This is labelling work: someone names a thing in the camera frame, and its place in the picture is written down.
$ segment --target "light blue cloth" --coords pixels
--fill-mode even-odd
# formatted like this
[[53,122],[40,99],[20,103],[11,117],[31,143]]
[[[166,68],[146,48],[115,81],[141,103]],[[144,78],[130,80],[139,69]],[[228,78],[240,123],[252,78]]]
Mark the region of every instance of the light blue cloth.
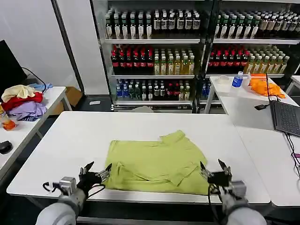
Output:
[[[38,91],[43,91],[45,88],[45,85],[38,83],[31,83],[28,86]],[[46,90],[48,90],[49,88],[53,88],[53,85],[51,83],[46,83]]]

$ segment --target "orange cloth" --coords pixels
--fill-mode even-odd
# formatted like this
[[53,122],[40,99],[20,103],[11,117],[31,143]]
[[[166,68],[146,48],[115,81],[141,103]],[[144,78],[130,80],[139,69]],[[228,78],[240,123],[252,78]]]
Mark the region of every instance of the orange cloth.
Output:
[[[251,86],[251,90],[255,91],[257,94],[268,96],[266,80],[251,79],[249,85]],[[276,95],[279,98],[285,98],[285,95],[280,91],[280,87],[274,83],[269,83],[269,93],[271,96]]]

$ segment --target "beige cloth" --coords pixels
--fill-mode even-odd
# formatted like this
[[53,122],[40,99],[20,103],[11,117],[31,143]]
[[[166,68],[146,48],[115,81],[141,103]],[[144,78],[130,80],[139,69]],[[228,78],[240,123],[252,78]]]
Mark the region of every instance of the beige cloth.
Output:
[[2,95],[2,100],[3,102],[8,102],[14,96],[17,96],[18,98],[34,97],[34,92],[37,92],[37,90],[29,86],[16,85],[5,89]]

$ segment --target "laptop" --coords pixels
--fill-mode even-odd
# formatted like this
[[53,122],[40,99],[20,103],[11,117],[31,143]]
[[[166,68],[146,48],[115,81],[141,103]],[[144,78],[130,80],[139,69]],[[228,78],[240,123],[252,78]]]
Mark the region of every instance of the laptop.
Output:
[[0,98],[6,88],[22,84],[26,78],[5,40],[0,41]]
[[300,137],[300,107],[283,103],[278,100],[272,100],[269,90],[268,74],[266,74],[266,78],[274,129],[285,134]]

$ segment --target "pile of clothes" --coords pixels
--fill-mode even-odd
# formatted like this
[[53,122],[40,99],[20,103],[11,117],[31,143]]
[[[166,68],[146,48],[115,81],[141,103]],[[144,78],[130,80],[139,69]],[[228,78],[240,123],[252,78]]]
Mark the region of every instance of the pile of clothes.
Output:
[[[46,84],[46,89],[53,87]],[[35,121],[47,112],[42,104],[44,85],[17,85],[7,88],[2,94],[1,105],[8,115],[16,116],[17,120]]]

